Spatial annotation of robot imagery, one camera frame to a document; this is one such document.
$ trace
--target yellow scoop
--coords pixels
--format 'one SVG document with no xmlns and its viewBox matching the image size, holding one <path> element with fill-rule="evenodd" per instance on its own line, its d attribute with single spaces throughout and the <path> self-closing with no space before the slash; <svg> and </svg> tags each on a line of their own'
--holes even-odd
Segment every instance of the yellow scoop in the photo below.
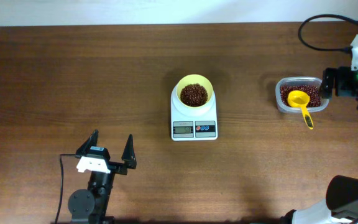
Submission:
<svg viewBox="0 0 358 224">
<path fill-rule="evenodd" d="M 290 94 L 288 95 L 288 104 L 292 107 L 301 108 L 302 116 L 303 119 L 305 120 L 306 125 L 309 127 L 309 129 L 313 129 L 314 126 L 313 121 L 311 120 L 309 111 L 306 108 L 309 101 L 310 101 L 310 96 L 303 91 L 294 90 L 291 91 Z"/>
</svg>

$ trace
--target white digital scale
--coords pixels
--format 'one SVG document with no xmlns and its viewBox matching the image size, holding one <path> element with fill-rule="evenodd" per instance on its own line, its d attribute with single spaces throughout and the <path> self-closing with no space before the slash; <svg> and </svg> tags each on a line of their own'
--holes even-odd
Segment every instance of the white digital scale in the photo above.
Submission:
<svg viewBox="0 0 358 224">
<path fill-rule="evenodd" d="M 207 102 L 198 107 L 180 101 L 184 87 L 199 83 L 208 94 Z M 174 141 L 205 141 L 218 137 L 216 99 L 211 82 L 201 75 L 187 75 L 174 87 L 171 94 L 171 138 Z"/>
</svg>

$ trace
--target plastic container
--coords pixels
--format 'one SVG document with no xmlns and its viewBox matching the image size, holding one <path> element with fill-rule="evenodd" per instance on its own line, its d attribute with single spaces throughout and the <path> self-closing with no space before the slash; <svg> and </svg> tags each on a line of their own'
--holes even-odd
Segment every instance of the plastic container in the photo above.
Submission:
<svg viewBox="0 0 358 224">
<path fill-rule="evenodd" d="M 317 88 L 321 85 L 321 79 L 315 77 L 290 77 L 283 78 L 276 85 L 276 100 L 277 100 L 277 108 L 282 113 L 302 113 L 300 108 L 292 108 L 290 106 L 285 105 L 281 101 L 280 87 L 281 86 L 297 86 L 297 85 L 312 85 Z M 321 106 L 308 108 L 309 113 L 319 112 L 324 110 L 329 103 L 328 99 L 321 99 Z"/>
</svg>

